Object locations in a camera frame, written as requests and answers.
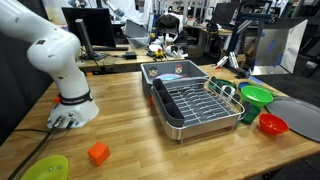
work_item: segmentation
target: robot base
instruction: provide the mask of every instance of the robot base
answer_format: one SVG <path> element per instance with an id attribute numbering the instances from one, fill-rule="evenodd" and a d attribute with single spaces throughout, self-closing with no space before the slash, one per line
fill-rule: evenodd
<path id="1" fill-rule="evenodd" d="M 80 128 L 94 119 L 98 113 L 99 108 L 94 101 L 86 101 L 82 104 L 72 106 L 66 106 L 59 103 L 51 110 L 47 126 L 48 128 L 52 128 L 55 120 L 62 115 L 65 119 L 59 128 L 66 128 L 70 121 L 74 121 L 71 128 Z"/>

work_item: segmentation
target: desk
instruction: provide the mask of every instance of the desk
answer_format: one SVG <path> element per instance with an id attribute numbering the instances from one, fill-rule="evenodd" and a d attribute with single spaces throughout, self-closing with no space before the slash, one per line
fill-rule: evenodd
<path id="1" fill-rule="evenodd" d="M 112 67 L 112 66 L 126 66 L 126 65 L 140 65 L 142 63 L 153 63 L 155 62 L 152 57 L 147 56 L 147 50 L 145 49 L 131 49 L 129 45 L 118 45 L 117 47 L 129 47 L 128 51 L 134 51 L 137 54 L 137 59 L 132 59 L 132 60 L 126 60 L 124 58 L 119 58 L 119 57 L 112 57 L 108 56 L 104 59 L 96 61 L 97 64 L 93 60 L 86 60 L 86 61 L 81 61 L 79 56 L 78 59 L 76 59 L 78 67 L 86 72 L 87 70 L 97 68 L 98 66 L 100 67 Z M 110 55 L 124 55 L 125 51 L 107 51 L 107 52 L 101 52 L 101 51 L 96 51 L 97 53 L 107 53 Z M 184 58 L 172 58 L 168 57 L 168 61 L 176 61 L 176 60 L 182 60 Z"/>
<path id="2" fill-rule="evenodd" d="M 243 81 L 225 69 L 200 68 L 210 76 Z M 278 136 L 262 132 L 257 119 L 228 134 L 206 134 L 179 145 L 167 137 L 145 99 L 141 78 L 141 72 L 88 77 L 99 115 L 80 129 L 53 135 L 19 176 L 36 161 L 61 154 L 69 160 L 69 179 L 245 179 L 320 152 L 319 143 L 293 131 Z M 17 128 L 46 129 L 57 94 L 52 84 Z M 13 132 L 0 148 L 0 179 L 8 178 L 43 137 Z M 111 152 L 100 167 L 86 153 L 97 141 Z"/>

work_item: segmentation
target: black monitor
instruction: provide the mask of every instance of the black monitor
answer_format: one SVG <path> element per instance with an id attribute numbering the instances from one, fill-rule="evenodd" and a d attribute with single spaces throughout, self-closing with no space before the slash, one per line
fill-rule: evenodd
<path id="1" fill-rule="evenodd" d="M 220 25 L 229 25 L 232 20 L 234 11 L 237 9 L 239 3 L 217 3 L 216 8 L 212 14 L 211 23 L 218 23 Z"/>
<path id="2" fill-rule="evenodd" d="M 116 47 L 109 9 L 106 8 L 70 8 L 62 7 L 69 32 L 82 38 L 75 21 L 82 19 L 92 45 Z"/>

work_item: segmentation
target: orange cube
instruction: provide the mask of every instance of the orange cube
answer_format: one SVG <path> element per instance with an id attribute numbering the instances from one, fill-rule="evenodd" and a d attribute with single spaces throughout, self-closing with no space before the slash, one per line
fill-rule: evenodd
<path id="1" fill-rule="evenodd" d="M 97 166 L 100 166 L 103 161 L 110 156 L 108 146 L 104 145 L 102 142 L 97 142 L 88 150 L 87 153 L 90 160 Z"/>

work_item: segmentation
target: stainless steel tray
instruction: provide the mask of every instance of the stainless steel tray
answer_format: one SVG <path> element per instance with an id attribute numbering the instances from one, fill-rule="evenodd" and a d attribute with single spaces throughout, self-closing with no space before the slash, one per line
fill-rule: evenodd
<path id="1" fill-rule="evenodd" d="M 182 142 L 185 138 L 218 129 L 232 130 L 243 107 L 231 96 L 216 93 L 214 89 L 217 88 L 205 78 L 166 83 L 154 80 L 152 98 L 166 134 Z"/>

